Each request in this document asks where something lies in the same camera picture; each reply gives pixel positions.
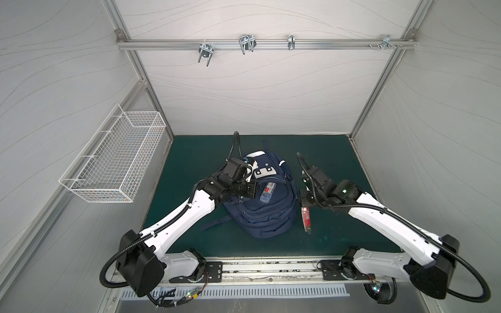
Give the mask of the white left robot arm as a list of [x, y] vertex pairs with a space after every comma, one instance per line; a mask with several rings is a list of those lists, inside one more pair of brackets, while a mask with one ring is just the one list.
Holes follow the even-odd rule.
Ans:
[[194, 252], [168, 257], [169, 248], [201, 218], [220, 204], [236, 198], [252, 198], [257, 181], [251, 177], [252, 161], [228, 155], [225, 163], [205, 179], [197, 181], [189, 197], [158, 223], [141, 232], [128, 231], [120, 247], [99, 273], [99, 282], [109, 289], [131, 287], [139, 297], [147, 296], [170, 271], [175, 276], [196, 274], [204, 262]]

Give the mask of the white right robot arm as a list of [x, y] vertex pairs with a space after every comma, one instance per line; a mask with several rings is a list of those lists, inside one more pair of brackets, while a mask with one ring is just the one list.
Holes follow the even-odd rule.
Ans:
[[[387, 276], [411, 282], [421, 293], [434, 299], [451, 295], [471, 303], [486, 303], [491, 298], [487, 281], [459, 255], [459, 241], [451, 236], [438, 236], [416, 226], [381, 204], [373, 195], [347, 179], [335, 183], [320, 168], [309, 166], [300, 153], [305, 195], [310, 206], [321, 207], [357, 219], [400, 249], [378, 252], [352, 246], [335, 268], [347, 280], [366, 275], [371, 280]], [[456, 266], [462, 265], [478, 281], [481, 294], [469, 296], [450, 288]]]

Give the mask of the red box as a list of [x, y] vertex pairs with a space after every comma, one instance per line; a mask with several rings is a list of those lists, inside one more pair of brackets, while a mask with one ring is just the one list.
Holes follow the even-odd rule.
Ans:
[[306, 233], [311, 234], [311, 216], [310, 210], [308, 207], [301, 208], [301, 217], [303, 222], [303, 227]]

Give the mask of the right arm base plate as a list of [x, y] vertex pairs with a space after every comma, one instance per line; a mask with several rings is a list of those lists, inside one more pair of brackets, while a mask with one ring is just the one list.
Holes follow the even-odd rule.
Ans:
[[322, 274], [322, 279], [327, 281], [371, 281], [368, 275], [361, 273], [352, 262], [345, 260], [321, 260], [317, 269]]

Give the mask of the navy blue student backpack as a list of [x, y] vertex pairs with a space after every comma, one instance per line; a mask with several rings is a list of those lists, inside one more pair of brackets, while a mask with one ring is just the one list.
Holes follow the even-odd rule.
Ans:
[[268, 239], [293, 226], [299, 200], [292, 170], [283, 158], [269, 150], [267, 140], [263, 147], [247, 155], [254, 160], [251, 178], [257, 180], [256, 194], [233, 196], [224, 202], [228, 215], [202, 225], [202, 232], [233, 220], [251, 237]]

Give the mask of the clear pencil case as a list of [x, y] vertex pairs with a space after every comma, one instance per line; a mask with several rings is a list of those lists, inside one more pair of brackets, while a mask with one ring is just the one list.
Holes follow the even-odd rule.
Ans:
[[276, 183], [274, 182], [268, 182], [266, 183], [266, 186], [264, 187], [262, 194], [260, 195], [260, 201], [262, 203], [269, 203], [272, 197], [272, 194], [275, 190]]

